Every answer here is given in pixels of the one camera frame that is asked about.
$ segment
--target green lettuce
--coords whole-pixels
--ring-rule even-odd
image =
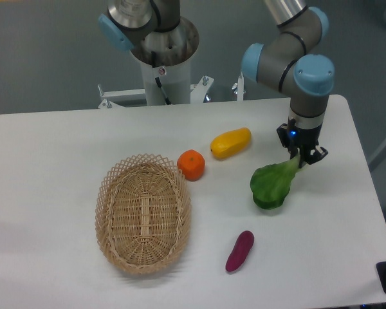
[[[291,160],[270,164],[257,169],[250,180],[253,201],[262,209],[274,209],[283,205],[290,192],[291,181],[299,169],[299,156]]]

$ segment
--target gray floor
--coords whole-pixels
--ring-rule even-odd
[[[0,3],[0,114],[93,109],[100,103],[99,83],[106,91],[142,88],[137,64],[110,47],[97,27],[106,2]],[[182,14],[201,36],[192,81],[210,75],[216,79],[212,98],[231,100],[229,89],[237,80],[244,51],[253,42],[276,38],[270,14],[261,0],[181,2]],[[315,52],[327,55],[336,66],[333,93],[348,99],[366,156],[386,137],[382,2],[307,0],[330,19],[331,30]],[[280,96],[250,82],[246,87],[248,99]],[[372,177],[386,217],[386,160]]]

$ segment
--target silver cylinder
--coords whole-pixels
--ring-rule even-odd
[[[141,28],[152,17],[149,0],[109,0],[108,8],[110,16],[126,28]]]
[[[276,24],[282,24],[302,11],[304,0],[264,0]]]

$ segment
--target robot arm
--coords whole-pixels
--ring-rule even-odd
[[[327,154],[319,147],[318,138],[335,68],[328,58],[308,53],[326,35],[329,21],[318,8],[308,8],[304,0],[264,2],[280,35],[270,45],[250,46],[243,57],[242,72],[291,98],[288,121],[277,132],[291,158],[300,154],[302,167]],[[180,17],[179,0],[108,0],[108,12],[98,22],[113,45],[131,50],[139,61],[153,68],[181,64],[199,44],[194,25]],[[163,100],[161,97],[168,99],[159,88],[150,91],[157,93],[155,102]],[[190,89],[183,91],[189,94]]]
[[[99,27],[119,50],[139,45],[152,32],[169,32],[180,23],[180,0],[108,0]]]
[[[290,97],[287,124],[277,132],[291,158],[300,153],[299,167],[323,159],[327,151],[318,138],[335,68],[321,55],[309,55],[326,35],[329,22],[318,8],[308,8],[303,0],[265,0],[280,31],[270,45],[253,44],[242,61],[249,79]]]

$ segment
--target white table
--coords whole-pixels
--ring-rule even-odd
[[[276,134],[289,100],[0,115],[0,308],[320,308],[386,301],[375,264],[386,226],[347,102],[331,96],[321,162],[298,173],[278,211],[260,211],[256,168],[288,159]],[[245,152],[219,162],[218,134],[249,127]],[[192,229],[180,261],[138,279],[95,237],[103,177],[139,153],[207,161],[189,183]],[[255,245],[225,272],[244,230]]]

